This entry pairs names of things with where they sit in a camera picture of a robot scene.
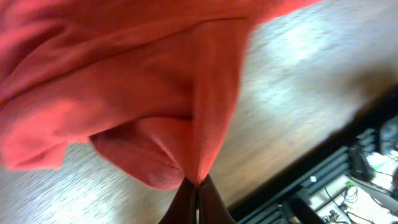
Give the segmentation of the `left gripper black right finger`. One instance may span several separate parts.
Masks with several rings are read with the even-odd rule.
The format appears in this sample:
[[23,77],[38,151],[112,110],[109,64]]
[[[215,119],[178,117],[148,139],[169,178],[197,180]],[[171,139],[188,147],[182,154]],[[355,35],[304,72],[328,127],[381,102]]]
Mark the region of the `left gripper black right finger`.
[[199,224],[236,224],[210,175],[198,188]]

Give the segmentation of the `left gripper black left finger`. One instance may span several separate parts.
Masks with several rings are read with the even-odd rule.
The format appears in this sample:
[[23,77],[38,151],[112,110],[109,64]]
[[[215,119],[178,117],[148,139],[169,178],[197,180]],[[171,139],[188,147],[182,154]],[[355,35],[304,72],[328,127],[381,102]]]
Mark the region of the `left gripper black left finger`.
[[196,224],[197,189],[184,178],[170,207],[159,224]]

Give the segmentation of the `orange McKinney Boyd soccer t-shirt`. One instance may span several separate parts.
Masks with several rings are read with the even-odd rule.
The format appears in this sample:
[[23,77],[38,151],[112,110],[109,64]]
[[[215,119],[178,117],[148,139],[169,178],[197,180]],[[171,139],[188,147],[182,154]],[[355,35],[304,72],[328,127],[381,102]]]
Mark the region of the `orange McKinney Boyd soccer t-shirt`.
[[1,164],[57,169],[91,141],[160,190],[200,184],[252,30],[309,1],[1,2]]

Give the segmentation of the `black aluminium frame rail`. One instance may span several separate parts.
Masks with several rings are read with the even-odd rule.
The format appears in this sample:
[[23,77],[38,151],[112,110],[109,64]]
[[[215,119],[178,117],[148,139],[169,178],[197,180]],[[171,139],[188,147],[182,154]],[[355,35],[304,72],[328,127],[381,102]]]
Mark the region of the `black aluminium frame rail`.
[[229,208],[238,223],[321,223],[310,197],[341,175],[368,183],[375,171],[366,154],[381,152],[381,129],[397,116],[397,88],[375,99],[341,130]]

